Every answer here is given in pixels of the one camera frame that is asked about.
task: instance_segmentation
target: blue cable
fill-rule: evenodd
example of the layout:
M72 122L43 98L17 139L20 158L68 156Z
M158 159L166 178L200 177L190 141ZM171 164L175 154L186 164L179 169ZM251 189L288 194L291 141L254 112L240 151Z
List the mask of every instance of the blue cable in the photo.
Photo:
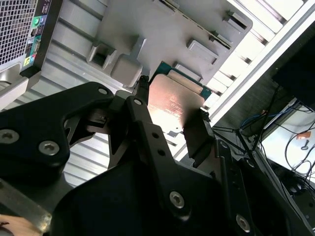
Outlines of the blue cable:
M275 117L277 115L281 115L284 113L287 113L288 111L291 110L291 107L289 107L288 109L286 109L284 112L280 112L280 113L274 113L274 114L270 114L268 117ZM242 128L244 125L246 125L249 121L251 121L252 119L256 118L256 117L260 117L261 115L254 115L252 117L247 118L246 120L244 120L240 126L240 128Z

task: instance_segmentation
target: usb port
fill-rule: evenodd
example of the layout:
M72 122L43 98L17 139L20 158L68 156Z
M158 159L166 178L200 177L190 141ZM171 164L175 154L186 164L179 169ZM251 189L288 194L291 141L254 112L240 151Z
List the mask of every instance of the usb port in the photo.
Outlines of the usb port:
M36 29L33 29L32 31L31 31L31 36L33 37L33 36L35 36L36 35Z

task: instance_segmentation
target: metal mesh grille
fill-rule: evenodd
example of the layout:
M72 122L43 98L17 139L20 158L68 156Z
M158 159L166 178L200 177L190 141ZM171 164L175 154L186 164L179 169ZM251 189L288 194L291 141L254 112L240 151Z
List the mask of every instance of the metal mesh grille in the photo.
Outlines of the metal mesh grille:
M24 54L37 0L0 0L0 65Z

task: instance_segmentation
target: black metal bracket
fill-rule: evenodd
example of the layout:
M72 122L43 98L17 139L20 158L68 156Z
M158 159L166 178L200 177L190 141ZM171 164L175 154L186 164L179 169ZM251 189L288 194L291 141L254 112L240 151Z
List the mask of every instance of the black metal bracket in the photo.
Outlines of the black metal bracket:
M106 110L112 99L113 93L103 85L87 83L0 113L0 130L9 141L0 143L0 177L33 183L56 180L70 154L67 134L72 135L71 144L91 137L81 120L92 109ZM66 134L65 122L76 115L77 122L66 123Z

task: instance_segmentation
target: grooved metal surface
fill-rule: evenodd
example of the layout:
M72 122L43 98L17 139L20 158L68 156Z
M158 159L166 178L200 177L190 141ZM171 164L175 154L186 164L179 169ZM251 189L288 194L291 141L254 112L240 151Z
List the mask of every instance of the grooved metal surface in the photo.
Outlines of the grooved metal surface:
M217 88L223 96L215 95L206 102L208 107L224 100L224 94L231 89L243 70L251 66L272 43L277 34L270 30L268 21L262 21L235 0L228 0L253 21L253 29L245 42L233 52L220 72L214 75L209 87ZM64 0L40 81L31 90L11 103L10 109L65 89L87 83L99 82L115 93L123 89L122 84L86 63L97 29L102 21L107 1L105 0ZM183 135L172 138L165 135L174 158L180 160L186 153ZM64 172L66 180L73 186L99 175L107 170L109 147L107 135L96 134L92 139L75 145Z

